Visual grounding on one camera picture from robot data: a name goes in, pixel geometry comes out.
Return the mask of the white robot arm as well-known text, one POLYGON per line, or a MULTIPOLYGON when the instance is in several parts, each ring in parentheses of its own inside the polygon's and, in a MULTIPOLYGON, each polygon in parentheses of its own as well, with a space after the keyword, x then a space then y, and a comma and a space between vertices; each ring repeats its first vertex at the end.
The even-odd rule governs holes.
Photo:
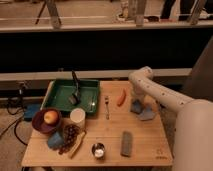
POLYGON ((137 96, 148 94, 177 114, 172 171, 213 171, 213 102, 181 94, 152 78, 148 66, 129 74, 137 96))

